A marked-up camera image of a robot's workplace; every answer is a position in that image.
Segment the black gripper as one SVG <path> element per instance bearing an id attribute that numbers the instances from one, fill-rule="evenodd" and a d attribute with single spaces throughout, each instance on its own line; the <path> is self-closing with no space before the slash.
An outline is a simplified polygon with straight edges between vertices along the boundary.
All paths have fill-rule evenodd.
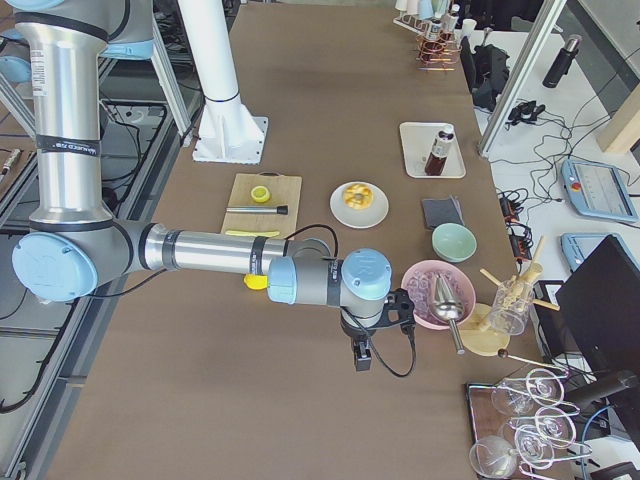
<path id="1" fill-rule="evenodd" d="M 353 326 L 341 318 L 342 331 L 350 338 L 354 354 L 354 367 L 357 372 L 369 371 L 371 368 L 371 343 L 368 334 L 360 327 Z"/>

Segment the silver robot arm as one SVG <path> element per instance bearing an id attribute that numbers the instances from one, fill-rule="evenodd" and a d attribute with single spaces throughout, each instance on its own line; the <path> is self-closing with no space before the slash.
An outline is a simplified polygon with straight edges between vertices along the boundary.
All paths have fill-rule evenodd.
<path id="1" fill-rule="evenodd" d="M 378 355 L 388 325 L 391 267 L 372 249 L 339 259 L 322 242 L 170 230 L 117 219 L 102 198 L 100 57 L 149 59 L 148 1 L 16 1 L 30 47 L 39 205 L 12 254 L 35 295 L 67 301 L 139 270 L 199 269 L 263 275 L 275 302 L 336 307 L 354 363 Z"/>

